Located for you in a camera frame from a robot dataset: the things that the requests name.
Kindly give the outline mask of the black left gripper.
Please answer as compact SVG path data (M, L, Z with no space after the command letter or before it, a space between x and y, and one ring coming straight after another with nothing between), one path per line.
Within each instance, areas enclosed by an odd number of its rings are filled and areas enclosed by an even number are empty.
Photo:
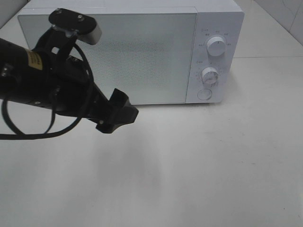
M115 88L108 100L94 82L92 69L77 36L48 29L38 40L34 52L41 54L54 83L57 106L62 116L99 121L96 129L111 134L123 125L134 123L139 110L130 106L129 97Z

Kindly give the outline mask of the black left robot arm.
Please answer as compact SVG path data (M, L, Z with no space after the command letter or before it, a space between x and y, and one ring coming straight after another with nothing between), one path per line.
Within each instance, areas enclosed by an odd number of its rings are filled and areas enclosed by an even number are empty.
M96 124L102 133L135 121L139 111L129 97L114 89L106 98L94 82L89 62L76 43L75 35L47 30L34 49L28 50L6 40L0 42L1 115L11 134L3 140L36 140L57 137L73 129L81 119ZM8 103L15 102L52 111L51 122L57 115L75 118L63 130L41 134L26 134L12 121Z

